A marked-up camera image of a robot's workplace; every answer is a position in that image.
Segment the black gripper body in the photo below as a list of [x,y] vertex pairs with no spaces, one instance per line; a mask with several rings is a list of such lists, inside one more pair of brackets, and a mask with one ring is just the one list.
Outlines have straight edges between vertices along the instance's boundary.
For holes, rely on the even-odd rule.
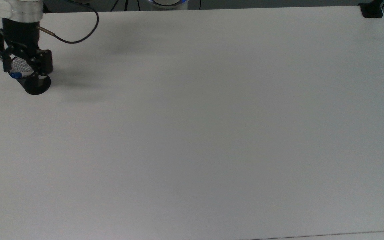
[[40,56],[41,50],[38,46],[40,22],[23,23],[10,20],[7,18],[2,19],[3,36],[8,46],[4,50],[4,55],[25,54],[28,58]]

